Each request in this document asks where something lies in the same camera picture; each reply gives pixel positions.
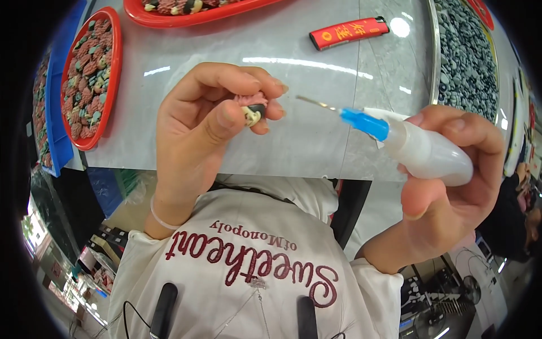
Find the black strap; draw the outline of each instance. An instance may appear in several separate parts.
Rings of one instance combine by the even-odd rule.
[[[268,197],[271,197],[271,198],[273,198],[275,200],[278,200],[278,201],[294,204],[290,199],[281,199],[281,198],[276,197],[274,195],[262,192],[262,190],[258,189],[258,188],[254,188],[254,187],[245,188],[245,187],[239,187],[239,186],[228,186],[228,185],[225,185],[225,184],[223,184],[221,182],[218,182],[218,181],[215,181],[212,184],[211,188],[209,188],[209,190],[207,192],[216,191],[216,190],[224,189],[224,188],[235,189],[237,191],[243,191],[243,192],[251,192],[251,193],[263,194],[263,195],[267,195]]]

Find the fan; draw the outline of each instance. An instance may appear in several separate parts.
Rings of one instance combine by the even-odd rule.
[[[426,312],[420,312],[414,319],[416,338],[432,339],[436,337],[444,327],[446,316],[440,310],[431,308]]]
[[[467,289],[465,296],[467,299],[473,302],[473,304],[477,304],[480,302],[480,298],[482,297],[482,291],[480,289],[480,285],[478,284],[478,281],[473,276],[466,276],[463,278],[463,284],[465,285],[465,288]]]

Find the person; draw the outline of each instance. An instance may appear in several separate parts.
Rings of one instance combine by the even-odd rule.
[[[428,106],[410,118],[463,147],[472,180],[446,188],[409,175],[404,218],[348,262],[326,224],[337,208],[327,180],[218,176],[228,141],[244,128],[233,94],[263,91],[269,132],[286,116],[288,91],[258,67],[201,63],[162,102],[156,125],[158,183],[144,233],[131,231],[108,313],[112,338],[147,338],[161,289],[178,289],[170,338],[294,338],[297,300],[314,303],[318,338],[396,338],[403,278],[397,271],[437,257],[473,231],[499,191],[504,142],[490,122],[452,107]],[[209,188],[217,179],[223,188]],[[256,188],[245,191],[240,188]]]
[[[530,202],[533,206],[527,211],[519,200],[528,188],[529,177],[527,164],[520,163],[501,183],[495,207],[477,228],[493,254],[521,263],[536,253],[542,225],[540,208]]]

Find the metal needle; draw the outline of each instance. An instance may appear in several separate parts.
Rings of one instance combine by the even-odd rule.
[[[328,110],[332,110],[332,111],[340,111],[339,109],[335,108],[335,107],[331,107],[330,105],[328,104],[324,104],[324,103],[321,103],[319,101],[316,101],[316,100],[312,100],[312,99],[309,99],[307,97],[303,97],[301,95],[296,95],[295,96],[296,99],[299,99],[299,100],[303,100],[303,101],[306,101],[308,103],[311,103],[311,104],[315,104],[315,105],[318,105],[320,107],[323,107],[323,108],[327,108]]]

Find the red lighter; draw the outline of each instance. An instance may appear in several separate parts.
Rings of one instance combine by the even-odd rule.
[[[389,31],[386,20],[377,16],[339,23],[312,31],[308,35],[317,50],[324,50],[350,41],[379,36]]]

